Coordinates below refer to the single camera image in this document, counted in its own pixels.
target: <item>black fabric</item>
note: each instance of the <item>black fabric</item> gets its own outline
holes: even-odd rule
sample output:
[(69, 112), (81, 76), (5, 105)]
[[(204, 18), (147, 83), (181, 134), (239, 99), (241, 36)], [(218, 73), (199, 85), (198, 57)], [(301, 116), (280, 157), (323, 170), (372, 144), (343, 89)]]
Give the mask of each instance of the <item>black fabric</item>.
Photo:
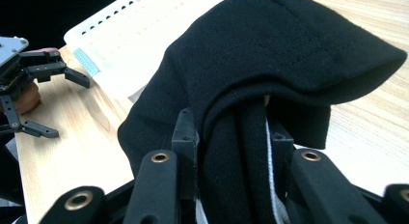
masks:
[(311, 0), (226, 0), (168, 47), (119, 140), (136, 176), (145, 154), (171, 148), (177, 114), (190, 107), (209, 223), (274, 223), (266, 117), (323, 149), (331, 104), (374, 90), (405, 59)]
[(114, 1), (0, 0), (0, 36), (27, 39), (27, 50), (60, 48), (70, 28)]

